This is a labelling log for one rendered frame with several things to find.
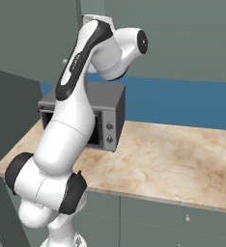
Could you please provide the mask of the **grey-green drawer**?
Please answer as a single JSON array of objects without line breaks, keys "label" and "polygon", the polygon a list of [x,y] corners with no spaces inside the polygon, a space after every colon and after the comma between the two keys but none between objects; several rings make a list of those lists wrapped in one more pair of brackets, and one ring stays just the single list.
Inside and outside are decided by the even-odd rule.
[{"label": "grey-green drawer", "polygon": [[226,239],[121,222],[121,247],[226,247]]},{"label": "grey-green drawer", "polygon": [[[190,222],[185,222],[186,215],[190,217]],[[121,218],[132,223],[226,239],[224,212],[122,197]]]}]

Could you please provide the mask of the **grey-green base cabinet door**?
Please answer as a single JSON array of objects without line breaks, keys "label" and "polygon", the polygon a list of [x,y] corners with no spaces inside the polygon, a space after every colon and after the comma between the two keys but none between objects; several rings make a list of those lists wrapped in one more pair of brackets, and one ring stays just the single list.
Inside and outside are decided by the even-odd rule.
[{"label": "grey-green base cabinet door", "polygon": [[120,197],[87,192],[85,207],[74,217],[88,247],[119,247]]}]

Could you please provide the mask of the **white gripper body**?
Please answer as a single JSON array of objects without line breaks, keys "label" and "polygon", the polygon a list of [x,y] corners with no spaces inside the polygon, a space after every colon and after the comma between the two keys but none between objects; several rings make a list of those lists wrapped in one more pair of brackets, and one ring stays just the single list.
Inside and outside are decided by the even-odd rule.
[{"label": "white gripper body", "polygon": [[100,69],[96,69],[92,63],[89,64],[88,68],[87,68],[87,72],[88,73],[98,73],[100,72]]}]

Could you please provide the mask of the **grey toaster oven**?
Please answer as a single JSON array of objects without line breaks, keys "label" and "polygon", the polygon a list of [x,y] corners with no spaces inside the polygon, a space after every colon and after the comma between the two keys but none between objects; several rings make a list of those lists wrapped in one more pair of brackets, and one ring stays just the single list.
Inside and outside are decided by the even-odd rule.
[{"label": "grey toaster oven", "polygon": [[85,82],[59,102],[56,88],[38,102],[43,133],[36,158],[78,157],[84,148],[115,151],[125,122],[125,87]]}]

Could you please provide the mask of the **dark grey tall cabinet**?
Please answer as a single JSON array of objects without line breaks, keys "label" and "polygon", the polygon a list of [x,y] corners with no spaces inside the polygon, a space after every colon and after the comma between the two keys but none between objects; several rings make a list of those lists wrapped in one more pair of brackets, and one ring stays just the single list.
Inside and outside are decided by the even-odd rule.
[{"label": "dark grey tall cabinet", "polygon": [[[40,83],[0,71],[0,160],[40,119]],[[0,242],[3,247],[40,247],[46,230],[23,226],[17,216],[20,198],[0,178]]]}]

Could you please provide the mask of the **grey-green lower drawer front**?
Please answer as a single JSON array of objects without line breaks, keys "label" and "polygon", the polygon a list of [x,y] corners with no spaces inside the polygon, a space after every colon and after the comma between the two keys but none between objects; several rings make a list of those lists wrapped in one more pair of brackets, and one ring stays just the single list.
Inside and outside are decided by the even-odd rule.
[{"label": "grey-green lower drawer front", "polygon": [[121,247],[226,247],[226,239],[121,222]]}]

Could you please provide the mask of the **wide grey-green wall cabinet door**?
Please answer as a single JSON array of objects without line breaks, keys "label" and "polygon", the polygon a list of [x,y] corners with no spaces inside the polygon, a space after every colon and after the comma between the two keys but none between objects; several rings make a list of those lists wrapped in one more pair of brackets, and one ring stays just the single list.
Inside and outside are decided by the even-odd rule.
[{"label": "wide grey-green wall cabinet door", "polygon": [[129,76],[226,83],[226,0],[105,0],[105,11],[148,37]]}]

